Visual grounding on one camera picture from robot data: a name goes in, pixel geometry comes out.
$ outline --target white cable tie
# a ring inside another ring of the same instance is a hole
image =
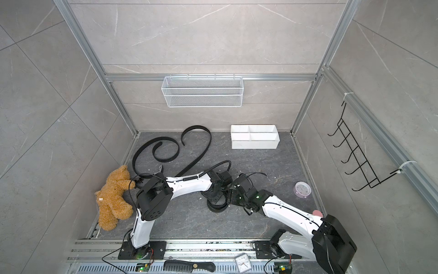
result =
[[[396,173],[399,173],[399,174],[402,173],[401,170],[402,170],[403,166],[406,165],[406,164],[409,164],[409,163],[417,163],[417,161],[406,161],[406,162],[404,162],[403,164],[400,165],[399,170],[396,171]]]
[[[344,93],[344,101],[345,101],[345,96],[347,96],[347,94],[352,94],[352,93]]]

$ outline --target comb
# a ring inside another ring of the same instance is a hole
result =
[[[210,272],[215,272],[216,266],[212,262],[195,263],[178,260],[167,260],[163,266],[164,271],[173,272],[191,273],[193,269],[205,269]]]

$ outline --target white storage box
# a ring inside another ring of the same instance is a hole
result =
[[[231,125],[232,149],[276,149],[279,142],[275,125]]]

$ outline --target black wire rack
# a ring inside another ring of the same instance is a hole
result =
[[[350,148],[350,151],[351,151],[351,152],[350,152],[350,155],[348,156],[347,161],[344,162],[344,161],[341,160],[341,162],[343,162],[344,164],[348,163],[348,161],[350,161],[351,156],[353,155],[353,156],[354,156],[354,159],[356,160],[356,163],[357,163],[357,165],[358,165],[358,167],[357,167],[353,172],[351,172],[351,173],[346,173],[346,172],[345,172],[345,174],[347,174],[347,175],[351,175],[351,174],[353,174],[354,172],[356,172],[357,170],[360,169],[360,171],[362,172],[362,174],[363,174],[364,177],[365,177],[365,180],[367,180],[366,185],[364,185],[364,186],[361,187],[360,189],[352,189],[352,190],[353,190],[353,191],[360,191],[360,190],[364,189],[364,188],[367,187],[367,186],[369,186],[370,188],[376,187],[376,186],[378,186],[379,184],[381,184],[381,183],[383,183],[384,181],[386,181],[386,180],[388,180],[389,178],[391,178],[392,176],[394,176],[394,175],[396,175],[396,174],[399,174],[400,171],[401,171],[401,169],[398,168],[398,169],[394,170],[393,172],[389,173],[390,175],[389,175],[387,178],[383,179],[383,180],[380,180],[380,179],[377,177],[376,173],[374,172],[373,167],[371,166],[371,163],[370,163],[370,162],[368,161],[368,159],[367,159],[367,156],[366,156],[366,155],[364,154],[364,152],[362,151],[361,147],[359,146],[359,143],[356,141],[356,138],[355,138],[354,135],[351,133],[350,129],[348,128],[347,124],[345,123],[345,121],[344,121],[344,119],[343,119],[344,111],[345,111],[345,107],[347,106],[346,102],[343,101],[341,106],[344,107],[344,109],[342,110],[341,118],[339,119],[339,121],[338,121],[338,123],[337,123],[337,126],[338,126],[338,127],[337,127],[337,129],[335,130],[335,132],[334,132],[333,134],[327,134],[327,135],[328,135],[328,136],[333,136],[333,135],[336,134],[336,132],[338,132],[338,130],[341,132],[341,134],[342,134],[342,136],[344,137],[344,139],[342,140],[342,142],[341,142],[338,146],[335,146],[335,145],[333,145],[333,146],[334,146],[334,147],[340,147],[344,142],[346,142],[347,145],[348,145],[348,147]],[[342,124],[344,124],[344,126],[347,128],[348,132],[344,132],[344,131],[342,131],[342,129],[341,129],[341,125],[342,125]],[[348,142],[348,140],[347,140],[348,136],[351,136],[351,137],[353,138],[353,140],[354,140],[353,145],[351,145],[351,144]],[[357,150],[357,149],[360,150],[360,153],[362,153],[362,155],[364,156],[364,159],[365,159],[365,161],[364,161],[363,163],[361,163],[361,164],[359,163],[359,160],[357,159],[356,154],[354,153],[354,151]],[[370,167],[371,171],[373,172],[373,174],[374,174],[374,176],[375,176],[375,178],[374,178],[373,180],[371,180],[371,181],[368,180],[368,178],[367,178],[367,176],[365,175],[365,172],[364,172],[364,170],[363,170],[364,165],[368,165],[368,166]],[[376,183],[376,184],[374,184],[374,185],[371,185],[371,183],[374,182],[374,181],[376,181],[376,180],[377,180],[378,183]]]

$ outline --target teddy bear arm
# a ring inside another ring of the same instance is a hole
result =
[[[120,180],[117,181],[117,184],[119,185],[119,187],[121,187],[124,190],[128,190],[129,189],[133,189],[135,187],[135,182],[131,180]]]

